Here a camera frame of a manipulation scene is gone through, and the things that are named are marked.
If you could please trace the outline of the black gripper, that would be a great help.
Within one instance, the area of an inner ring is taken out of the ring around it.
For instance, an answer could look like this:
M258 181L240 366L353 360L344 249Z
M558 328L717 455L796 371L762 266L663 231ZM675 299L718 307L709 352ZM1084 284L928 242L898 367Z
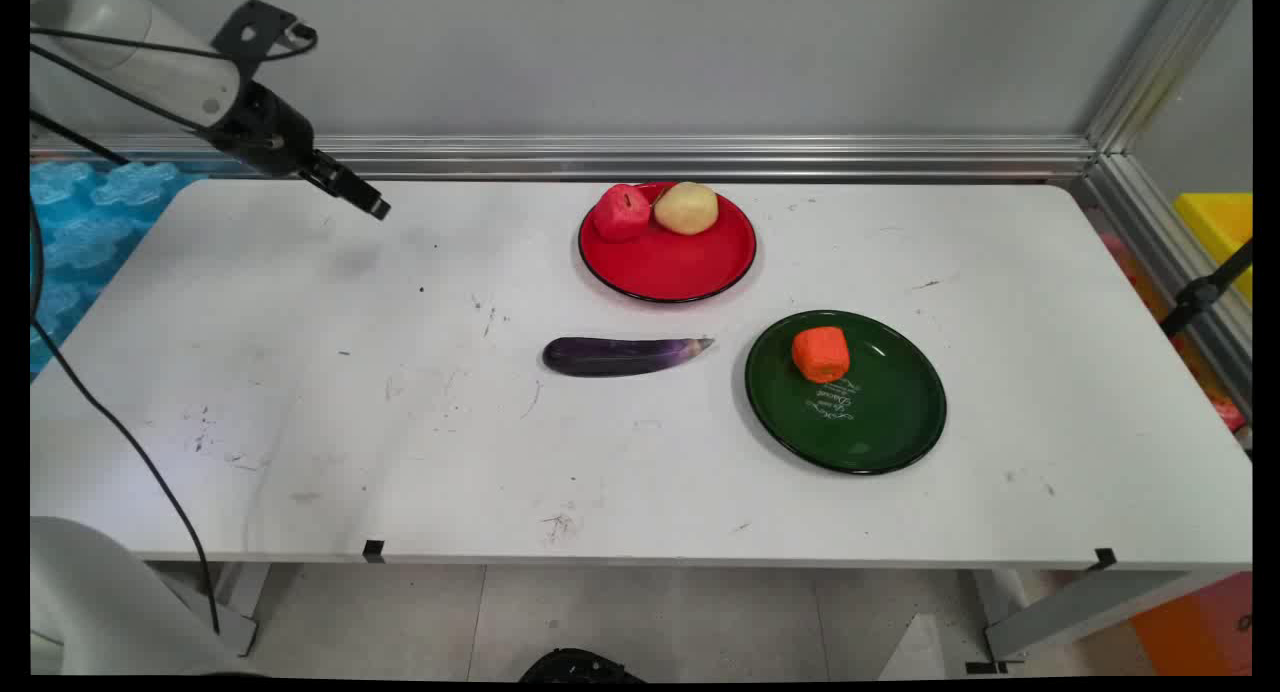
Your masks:
M236 98L206 95L201 113L210 116L202 139L265 177L300 177L332 197L384 221L390 203L347 165L315 150L312 123L274 91L256 81L241 84Z

